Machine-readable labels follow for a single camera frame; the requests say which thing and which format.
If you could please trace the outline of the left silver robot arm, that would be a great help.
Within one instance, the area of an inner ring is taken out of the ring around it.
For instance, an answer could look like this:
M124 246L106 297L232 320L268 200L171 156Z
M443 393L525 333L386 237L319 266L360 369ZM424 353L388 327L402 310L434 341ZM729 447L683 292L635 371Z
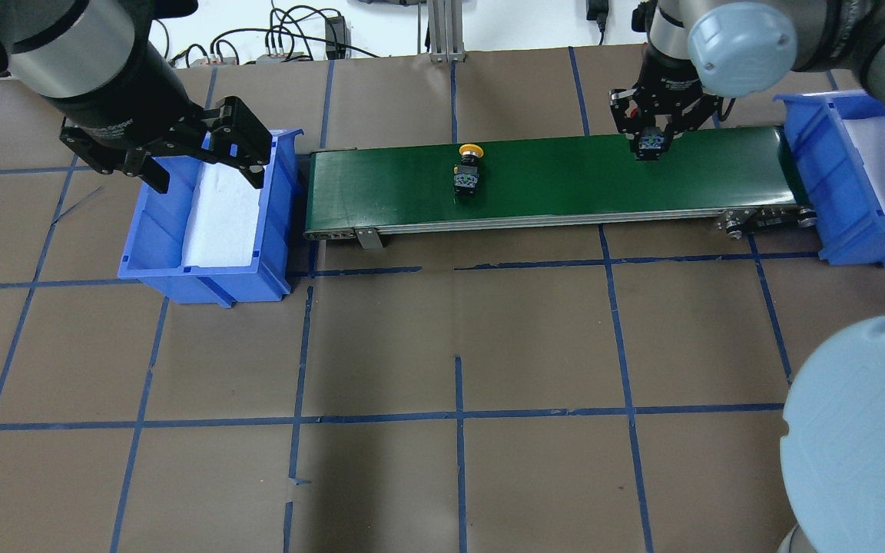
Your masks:
M94 171L165 194L162 157L192 157L264 185L270 131L241 99L202 108L150 43L157 20L197 1L0 1L0 74L64 115L60 140Z

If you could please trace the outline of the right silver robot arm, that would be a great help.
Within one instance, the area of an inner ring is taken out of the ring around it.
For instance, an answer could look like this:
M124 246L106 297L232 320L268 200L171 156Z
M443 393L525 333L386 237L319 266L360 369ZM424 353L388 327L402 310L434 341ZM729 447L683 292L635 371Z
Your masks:
M811 203L819 257L885 266L885 1L641 1L641 74L614 90L640 161L790 72L846 68L859 91L783 95L784 136ZM885 552L885 315L839 330L804 362L783 410L782 552Z

